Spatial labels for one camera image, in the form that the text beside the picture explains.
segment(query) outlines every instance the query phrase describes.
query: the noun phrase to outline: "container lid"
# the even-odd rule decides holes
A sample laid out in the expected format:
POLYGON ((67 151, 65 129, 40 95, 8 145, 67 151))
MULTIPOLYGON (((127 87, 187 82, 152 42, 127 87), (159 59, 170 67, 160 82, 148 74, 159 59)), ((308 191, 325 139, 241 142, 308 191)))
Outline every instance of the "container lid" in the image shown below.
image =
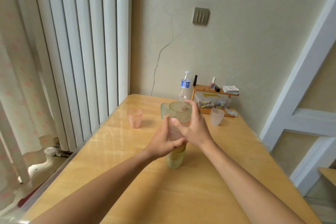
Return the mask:
POLYGON ((228 102, 231 101, 227 95, 224 94, 215 94, 209 92, 196 91, 195 92, 195 101, 220 101, 228 102))

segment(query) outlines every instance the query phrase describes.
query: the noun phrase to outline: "stack of cups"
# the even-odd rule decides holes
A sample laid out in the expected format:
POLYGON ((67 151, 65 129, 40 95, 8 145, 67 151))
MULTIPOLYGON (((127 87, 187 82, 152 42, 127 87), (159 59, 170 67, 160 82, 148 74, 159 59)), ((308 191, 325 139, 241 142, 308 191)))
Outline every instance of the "stack of cups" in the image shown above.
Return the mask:
MULTIPOLYGON (((176 141, 183 137, 181 132, 171 123, 170 119, 178 119, 184 126, 190 126, 191 120, 191 105, 185 102, 176 101, 169 105, 169 133, 168 139, 176 141)), ((186 144, 174 149, 166 156, 167 164, 170 168, 178 168, 186 153, 186 144)))

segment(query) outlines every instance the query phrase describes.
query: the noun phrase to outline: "bottle label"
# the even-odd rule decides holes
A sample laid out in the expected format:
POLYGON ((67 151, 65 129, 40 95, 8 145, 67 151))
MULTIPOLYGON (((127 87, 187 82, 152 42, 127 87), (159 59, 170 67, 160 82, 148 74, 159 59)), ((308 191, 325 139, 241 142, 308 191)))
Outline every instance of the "bottle label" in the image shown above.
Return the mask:
POLYGON ((190 86, 190 82, 181 81, 181 88, 187 89, 190 86))

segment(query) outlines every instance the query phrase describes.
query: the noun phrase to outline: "water bottle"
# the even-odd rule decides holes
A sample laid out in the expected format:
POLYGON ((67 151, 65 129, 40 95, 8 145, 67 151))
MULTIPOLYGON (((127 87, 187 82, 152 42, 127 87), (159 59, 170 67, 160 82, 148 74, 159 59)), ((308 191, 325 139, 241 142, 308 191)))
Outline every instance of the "water bottle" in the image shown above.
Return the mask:
POLYGON ((190 86, 190 80, 187 79, 187 76, 189 73, 190 73, 189 71, 186 71, 185 77, 181 80, 181 85, 180 85, 181 92, 178 96, 179 101, 184 101, 185 99, 187 99, 187 91, 190 86))

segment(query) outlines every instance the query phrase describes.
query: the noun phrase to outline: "nail polish bottle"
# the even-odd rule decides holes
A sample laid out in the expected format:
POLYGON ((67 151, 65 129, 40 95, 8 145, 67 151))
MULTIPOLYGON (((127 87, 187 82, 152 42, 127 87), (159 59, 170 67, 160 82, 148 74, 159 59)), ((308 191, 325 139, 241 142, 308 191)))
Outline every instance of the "nail polish bottle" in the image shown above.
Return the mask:
POLYGON ((216 86, 215 81, 216 81, 216 77, 213 77, 212 78, 212 83, 210 83, 209 89, 211 89, 211 90, 215 89, 215 86, 216 86))

